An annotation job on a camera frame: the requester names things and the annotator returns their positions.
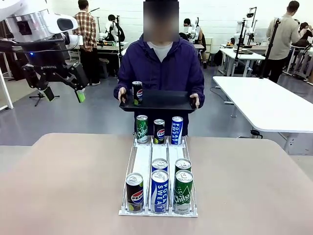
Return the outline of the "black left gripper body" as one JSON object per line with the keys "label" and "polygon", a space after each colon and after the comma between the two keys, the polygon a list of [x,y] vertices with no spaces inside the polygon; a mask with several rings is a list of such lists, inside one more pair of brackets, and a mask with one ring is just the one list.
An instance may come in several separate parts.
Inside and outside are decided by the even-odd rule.
{"label": "black left gripper body", "polygon": [[48,40],[24,43],[24,53],[28,64],[32,65],[46,80],[60,80],[59,73],[71,73],[70,66],[66,64],[69,58],[67,40],[52,38]]}

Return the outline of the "person's left hand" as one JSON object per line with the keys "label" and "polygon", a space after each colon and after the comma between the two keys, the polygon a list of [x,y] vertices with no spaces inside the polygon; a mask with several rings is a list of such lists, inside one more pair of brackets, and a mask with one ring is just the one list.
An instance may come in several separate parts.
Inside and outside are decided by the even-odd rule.
{"label": "person's left hand", "polygon": [[190,95],[190,100],[191,100],[192,108],[198,109],[199,105],[200,105],[199,95],[197,93],[191,94]]}

